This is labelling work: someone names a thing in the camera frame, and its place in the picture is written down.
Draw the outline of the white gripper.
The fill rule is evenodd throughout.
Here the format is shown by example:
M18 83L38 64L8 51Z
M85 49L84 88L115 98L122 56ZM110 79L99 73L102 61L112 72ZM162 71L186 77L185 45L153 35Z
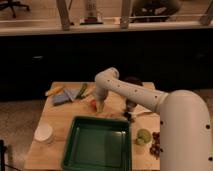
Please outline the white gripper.
M92 92L93 97L95 98L96 102L96 110L98 113L101 113L104 109L104 101L108 96L108 91L102 89L100 87L95 87Z

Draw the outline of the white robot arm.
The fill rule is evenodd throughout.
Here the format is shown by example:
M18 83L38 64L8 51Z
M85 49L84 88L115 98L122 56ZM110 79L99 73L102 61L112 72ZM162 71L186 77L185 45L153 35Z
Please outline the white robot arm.
M160 116L160 171L213 171L213 129L205 101L189 90L170 93L121 81L119 71L95 76L93 96L112 91Z

